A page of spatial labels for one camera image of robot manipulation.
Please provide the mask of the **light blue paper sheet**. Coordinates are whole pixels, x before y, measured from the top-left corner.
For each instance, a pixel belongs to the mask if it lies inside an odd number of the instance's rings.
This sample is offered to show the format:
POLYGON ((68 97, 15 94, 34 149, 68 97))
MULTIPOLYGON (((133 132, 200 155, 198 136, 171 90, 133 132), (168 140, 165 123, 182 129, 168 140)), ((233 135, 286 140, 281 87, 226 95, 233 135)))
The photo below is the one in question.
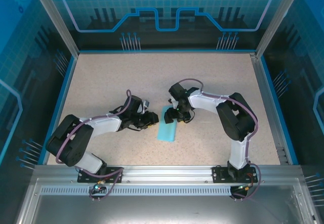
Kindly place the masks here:
POLYGON ((174 142, 176 135, 177 121, 167 124, 164 119, 164 115, 167 109, 173 108, 172 106, 164 106, 159 118, 159 127, 157 133, 157 139, 160 141, 174 142))

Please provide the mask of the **grey sheet metal tray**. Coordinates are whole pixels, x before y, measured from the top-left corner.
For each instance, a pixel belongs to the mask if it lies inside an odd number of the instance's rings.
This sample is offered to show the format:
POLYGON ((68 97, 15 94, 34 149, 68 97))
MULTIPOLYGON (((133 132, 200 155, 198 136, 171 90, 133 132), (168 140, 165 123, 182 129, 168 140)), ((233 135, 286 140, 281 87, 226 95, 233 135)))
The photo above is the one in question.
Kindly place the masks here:
POLYGON ((303 185, 261 186, 234 196, 44 196, 29 187, 15 224, 319 224, 303 185))

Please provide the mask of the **blue table edge strip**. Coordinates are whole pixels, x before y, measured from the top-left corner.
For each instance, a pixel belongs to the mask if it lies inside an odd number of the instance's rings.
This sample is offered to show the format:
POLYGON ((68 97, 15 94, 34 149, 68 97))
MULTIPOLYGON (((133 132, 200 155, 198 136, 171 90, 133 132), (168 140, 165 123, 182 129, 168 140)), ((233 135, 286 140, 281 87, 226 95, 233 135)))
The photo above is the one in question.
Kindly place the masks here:
POLYGON ((273 100, 274 108, 275 108, 275 114, 278 118, 276 125, 279 126, 279 131, 280 131, 279 134, 280 134, 280 136, 282 138, 282 142, 284 144, 284 149, 286 152, 288 163, 290 165, 299 165, 299 162, 298 162, 295 150, 294 150, 294 146, 292 144, 291 137, 289 135, 284 116, 282 114, 278 96, 275 92, 274 84, 273 84, 272 78, 270 76, 270 72, 267 67, 264 56, 261 57, 261 63, 262 63, 262 66, 263 66, 263 69, 265 72, 265 76, 267 78, 267 83, 269 85, 269 89, 271 91, 271 96, 272 96, 272 100, 273 100))
POLYGON ((49 153, 46 150, 46 145, 47 145, 47 142, 50 139, 52 133, 55 131, 56 127, 59 124, 59 120, 60 120, 60 117, 61 117, 61 114, 62 114, 62 111, 64 108, 64 104, 66 101, 66 96, 67 96, 69 86, 70 86, 70 83, 71 83, 71 80, 73 77, 73 73, 75 70, 76 62, 77 62, 77 58, 72 56, 70 59, 61 89, 60 89, 60 93, 58 95, 58 99, 57 99, 57 102, 56 102, 56 105, 54 108, 54 112, 53 112, 53 115, 52 115, 52 118, 50 121, 50 125, 48 128, 46 137, 45 137, 45 142, 44 142, 43 148, 40 153, 40 157, 37 162, 38 165, 44 165, 48 161, 49 153))

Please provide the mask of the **aluminium frame beam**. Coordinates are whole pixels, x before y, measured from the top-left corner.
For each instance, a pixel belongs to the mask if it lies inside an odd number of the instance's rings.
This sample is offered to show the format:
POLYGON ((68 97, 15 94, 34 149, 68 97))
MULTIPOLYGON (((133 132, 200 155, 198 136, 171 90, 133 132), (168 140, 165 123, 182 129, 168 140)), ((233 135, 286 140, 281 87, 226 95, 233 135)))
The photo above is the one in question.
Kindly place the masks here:
MULTIPOLYGON (((261 186, 303 185, 305 179, 299 165, 261 165, 261 186)), ((74 168, 59 165, 35 167, 30 185, 87 185, 78 183, 74 168)), ((213 185, 211 166, 124 166, 119 186, 127 185, 213 185)))

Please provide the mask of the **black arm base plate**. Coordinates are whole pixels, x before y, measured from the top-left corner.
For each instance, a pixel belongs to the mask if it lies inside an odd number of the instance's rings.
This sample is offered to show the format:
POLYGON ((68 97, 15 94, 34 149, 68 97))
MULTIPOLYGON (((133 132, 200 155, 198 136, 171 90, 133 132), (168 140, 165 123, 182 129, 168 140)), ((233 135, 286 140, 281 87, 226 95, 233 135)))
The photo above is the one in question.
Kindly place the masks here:
POLYGON ((212 168, 212 180, 213 183, 257 183, 258 176, 256 168, 249 165, 240 170, 217 165, 212 168))
POLYGON ((111 175, 110 177, 94 177, 92 175, 89 175, 86 173, 84 170, 78 171, 78 176, 77 176, 77 182, 78 183, 97 183, 101 180, 104 179, 105 183, 114 183, 114 181, 117 179, 117 183, 122 182, 122 176, 123 174, 121 173, 119 176, 117 176, 117 172, 122 169, 121 167, 106 167, 106 168, 101 168, 97 173, 93 173, 93 175, 108 175, 115 173, 114 175, 111 175))

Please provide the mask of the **aluminium side rail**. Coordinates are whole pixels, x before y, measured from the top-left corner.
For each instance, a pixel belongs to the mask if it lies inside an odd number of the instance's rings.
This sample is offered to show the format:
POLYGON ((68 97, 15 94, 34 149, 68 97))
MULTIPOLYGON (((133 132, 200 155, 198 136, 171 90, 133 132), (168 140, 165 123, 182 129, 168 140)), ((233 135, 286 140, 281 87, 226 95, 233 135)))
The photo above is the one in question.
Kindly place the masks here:
POLYGON ((273 96, 271 94, 270 86, 266 78, 262 62, 254 53, 250 53, 250 58, 263 100, 271 135, 276 148, 276 154, 281 165, 290 165, 291 162, 286 153, 286 138, 281 129, 278 113, 275 108, 273 96))

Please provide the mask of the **blue printed enclosure panel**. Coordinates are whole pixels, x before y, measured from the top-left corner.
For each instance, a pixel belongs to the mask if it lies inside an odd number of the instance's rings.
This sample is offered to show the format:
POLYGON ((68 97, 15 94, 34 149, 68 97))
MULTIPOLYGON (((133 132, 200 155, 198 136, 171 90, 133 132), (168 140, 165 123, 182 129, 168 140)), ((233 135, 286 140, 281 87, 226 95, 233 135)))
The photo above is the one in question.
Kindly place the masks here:
POLYGON ((294 0, 263 56, 315 220, 324 224, 324 0, 294 0))
POLYGON ((0 224, 15 224, 72 60, 40 0, 0 0, 0 224))
POLYGON ((81 51, 254 50, 282 0, 53 0, 81 51))

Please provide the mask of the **aluminium frame post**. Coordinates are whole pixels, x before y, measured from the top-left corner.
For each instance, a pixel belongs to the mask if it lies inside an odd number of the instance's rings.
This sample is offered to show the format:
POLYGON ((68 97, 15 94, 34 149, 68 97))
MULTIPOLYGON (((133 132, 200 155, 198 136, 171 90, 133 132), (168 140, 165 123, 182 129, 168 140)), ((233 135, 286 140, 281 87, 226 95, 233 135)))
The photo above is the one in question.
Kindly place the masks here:
POLYGON ((79 49, 76 43, 74 42, 53 0, 39 0, 39 1, 41 2, 42 6, 47 12, 48 16, 50 17, 52 23, 54 24, 55 28, 59 32, 61 38, 63 39, 64 43, 66 44, 72 56, 78 59, 79 49))
POLYGON ((265 52, 266 48, 270 44, 273 36, 278 30, 281 22, 284 17, 287 15, 289 8, 291 7, 294 0, 281 0, 281 3, 278 6, 269 26, 267 27, 264 35, 262 36, 257 49, 255 58, 260 59, 265 52))

